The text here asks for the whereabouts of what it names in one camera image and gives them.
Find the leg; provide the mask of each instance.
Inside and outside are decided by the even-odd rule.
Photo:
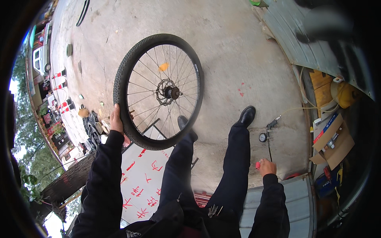
[[[165,165],[159,207],[176,200],[180,194],[181,205],[198,207],[191,188],[193,143],[188,133],[173,149]]]
[[[214,204],[219,208],[231,209],[238,220],[243,212],[247,193],[250,167],[250,141],[247,127],[237,122],[229,133],[229,142],[224,158],[224,175],[206,207]]]

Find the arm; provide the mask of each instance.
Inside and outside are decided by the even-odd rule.
[[[117,108],[111,115],[111,131],[106,144],[98,145],[96,158],[91,165],[81,196],[82,211],[72,231],[73,238],[107,237],[120,228],[123,204],[120,167],[122,144],[125,139],[120,128],[113,123],[116,117],[119,119]]]
[[[261,168],[266,169],[267,163],[274,163],[265,160],[261,161]],[[275,172],[262,172],[263,191],[261,204],[259,205],[254,218],[253,228],[249,238],[254,237],[288,237],[290,232],[290,222],[288,220],[287,208],[285,205],[286,196],[283,191],[283,185],[278,183]]]

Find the tree trunk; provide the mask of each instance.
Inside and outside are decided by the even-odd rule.
[[[55,202],[64,202],[86,184],[95,152],[89,154],[76,165],[64,172],[49,184],[41,193],[42,198]]]
[[[71,195],[86,184],[91,164],[95,159],[95,152],[87,155],[75,166],[64,172],[59,178],[49,184],[42,192],[44,202],[49,204],[64,203]],[[45,217],[52,211],[52,207],[46,203],[38,204],[30,202],[32,216],[42,225]]]

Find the cardboard box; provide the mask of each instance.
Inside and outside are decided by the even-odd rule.
[[[335,147],[333,149],[329,147],[325,150],[325,152],[323,152],[322,149],[332,138],[335,132],[339,134],[335,141]],[[355,142],[349,133],[347,124],[345,123],[343,117],[341,114],[335,113],[324,129],[315,138],[313,147],[318,151],[318,154],[310,158],[310,160],[317,165],[327,161],[331,170],[334,170],[354,145]]]

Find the white sign board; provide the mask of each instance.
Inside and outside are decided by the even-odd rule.
[[[163,139],[154,126],[144,135]],[[123,220],[130,224],[148,220],[156,212],[165,164],[173,148],[152,151],[132,144],[122,154],[120,190],[123,197]]]

